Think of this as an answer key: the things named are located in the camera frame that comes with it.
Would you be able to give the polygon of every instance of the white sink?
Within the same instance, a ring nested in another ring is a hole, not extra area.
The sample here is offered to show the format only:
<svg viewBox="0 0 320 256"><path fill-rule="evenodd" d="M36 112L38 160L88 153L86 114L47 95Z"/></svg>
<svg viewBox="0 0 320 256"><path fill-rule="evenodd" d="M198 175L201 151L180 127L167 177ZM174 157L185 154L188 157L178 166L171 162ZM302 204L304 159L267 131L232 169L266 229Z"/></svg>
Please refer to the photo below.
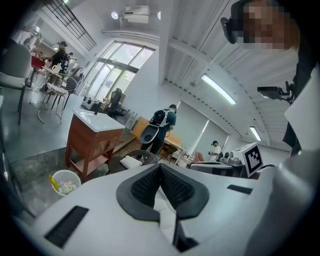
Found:
<svg viewBox="0 0 320 256"><path fill-rule="evenodd" d="M73 113L96 133L125 128L124 125L112 119L107 114L98 113L95 115L92 111L75 108L73 109Z"/></svg>

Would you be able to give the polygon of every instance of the air conditioner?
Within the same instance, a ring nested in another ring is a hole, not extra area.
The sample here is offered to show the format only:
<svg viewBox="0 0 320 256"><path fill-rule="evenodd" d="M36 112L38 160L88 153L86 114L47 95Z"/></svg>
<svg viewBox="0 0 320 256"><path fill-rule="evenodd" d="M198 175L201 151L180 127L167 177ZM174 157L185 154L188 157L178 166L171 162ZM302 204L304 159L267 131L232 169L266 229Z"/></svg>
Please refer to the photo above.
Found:
<svg viewBox="0 0 320 256"><path fill-rule="evenodd" d="M143 6L127 6L123 12L123 16L130 23L149 22L150 8L147 5Z"/></svg>

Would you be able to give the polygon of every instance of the white curtain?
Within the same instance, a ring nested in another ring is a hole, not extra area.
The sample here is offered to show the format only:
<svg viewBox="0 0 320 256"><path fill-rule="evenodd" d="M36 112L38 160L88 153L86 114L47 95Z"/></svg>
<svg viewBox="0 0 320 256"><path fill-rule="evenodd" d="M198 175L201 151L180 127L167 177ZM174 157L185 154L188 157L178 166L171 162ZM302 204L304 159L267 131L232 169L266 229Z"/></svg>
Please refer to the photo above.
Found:
<svg viewBox="0 0 320 256"><path fill-rule="evenodd" d="M172 133L181 138L181 144L189 151L196 143L207 120L203 114L181 101Z"/></svg>
<svg viewBox="0 0 320 256"><path fill-rule="evenodd" d="M203 132L201 139L199 140L199 143L195 147L195 151L202 153L204 160L209 161L210 155L208 155L208 152L215 151L215 147L213 145L211 146L212 142L218 141L220 147L222 148L227 137L228 134L210 120Z"/></svg>

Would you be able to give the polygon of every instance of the black railing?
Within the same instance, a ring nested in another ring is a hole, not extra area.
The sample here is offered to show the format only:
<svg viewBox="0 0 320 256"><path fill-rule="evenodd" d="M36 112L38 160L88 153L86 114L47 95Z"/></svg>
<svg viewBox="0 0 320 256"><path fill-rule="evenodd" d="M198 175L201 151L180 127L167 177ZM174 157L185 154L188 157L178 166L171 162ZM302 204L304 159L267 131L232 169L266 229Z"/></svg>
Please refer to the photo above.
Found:
<svg viewBox="0 0 320 256"><path fill-rule="evenodd" d="M47 4L47 7L88 51L97 45L95 40L93 40L81 25L80 21L62 0L53 0L51 3Z"/></svg>

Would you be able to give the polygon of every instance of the large window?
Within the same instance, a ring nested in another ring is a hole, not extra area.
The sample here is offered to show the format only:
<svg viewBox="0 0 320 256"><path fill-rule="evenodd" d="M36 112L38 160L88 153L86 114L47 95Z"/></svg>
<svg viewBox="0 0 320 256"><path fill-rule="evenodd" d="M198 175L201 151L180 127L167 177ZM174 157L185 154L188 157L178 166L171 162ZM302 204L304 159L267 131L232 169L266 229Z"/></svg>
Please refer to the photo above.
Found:
<svg viewBox="0 0 320 256"><path fill-rule="evenodd" d="M97 59L85 78L88 94L99 101L110 98L116 88L125 91L154 49L125 42L113 42Z"/></svg>

